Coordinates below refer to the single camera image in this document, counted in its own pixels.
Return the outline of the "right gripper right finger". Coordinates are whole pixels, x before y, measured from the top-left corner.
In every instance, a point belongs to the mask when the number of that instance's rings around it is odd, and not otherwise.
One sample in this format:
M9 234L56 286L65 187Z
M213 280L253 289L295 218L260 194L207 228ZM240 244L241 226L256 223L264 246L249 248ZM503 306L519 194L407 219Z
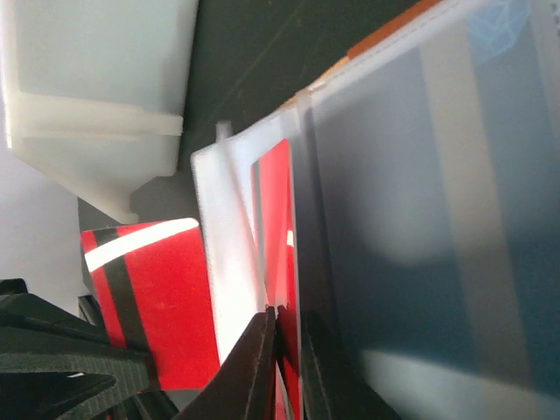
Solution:
M308 419L397 419L355 372L340 341L314 311L301 315L304 410Z

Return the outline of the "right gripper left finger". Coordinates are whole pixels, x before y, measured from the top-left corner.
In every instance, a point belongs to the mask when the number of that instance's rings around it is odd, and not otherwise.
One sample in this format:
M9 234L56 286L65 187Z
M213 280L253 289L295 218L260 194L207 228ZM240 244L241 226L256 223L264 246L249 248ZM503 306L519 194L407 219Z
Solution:
M272 419L276 391L276 313L256 313L217 375L177 419Z

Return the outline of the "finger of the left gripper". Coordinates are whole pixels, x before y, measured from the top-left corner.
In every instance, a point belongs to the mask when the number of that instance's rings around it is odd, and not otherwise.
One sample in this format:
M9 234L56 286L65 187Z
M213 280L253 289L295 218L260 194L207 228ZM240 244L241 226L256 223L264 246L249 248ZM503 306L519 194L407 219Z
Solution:
M152 383L148 353L112 346L21 278L1 282L3 419L91 419Z

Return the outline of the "red credit card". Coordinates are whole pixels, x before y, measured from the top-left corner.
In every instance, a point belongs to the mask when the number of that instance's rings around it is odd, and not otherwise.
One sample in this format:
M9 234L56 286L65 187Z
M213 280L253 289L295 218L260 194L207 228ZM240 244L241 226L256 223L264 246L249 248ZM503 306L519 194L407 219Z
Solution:
M203 389L220 360L198 221L88 230L81 243L111 344L149 352L162 390Z
M267 304L276 312L276 365L283 397L277 419L303 419L298 273L292 205L291 145L286 139L251 167L255 242Z

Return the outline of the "brown leather card holder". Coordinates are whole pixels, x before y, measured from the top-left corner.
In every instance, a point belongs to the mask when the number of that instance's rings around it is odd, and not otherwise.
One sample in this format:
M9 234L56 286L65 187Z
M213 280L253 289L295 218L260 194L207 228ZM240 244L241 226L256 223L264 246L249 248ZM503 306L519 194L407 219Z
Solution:
M284 139L299 320L406 419L558 418L558 2L427 5L192 155L221 360L268 305L251 167Z

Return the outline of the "white storage bin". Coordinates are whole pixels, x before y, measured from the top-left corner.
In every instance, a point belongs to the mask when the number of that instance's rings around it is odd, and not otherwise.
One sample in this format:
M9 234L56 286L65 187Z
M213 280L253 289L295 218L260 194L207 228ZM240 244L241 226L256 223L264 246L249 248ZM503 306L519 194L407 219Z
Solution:
M195 1L4 1L8 150L122 224L177 170Z

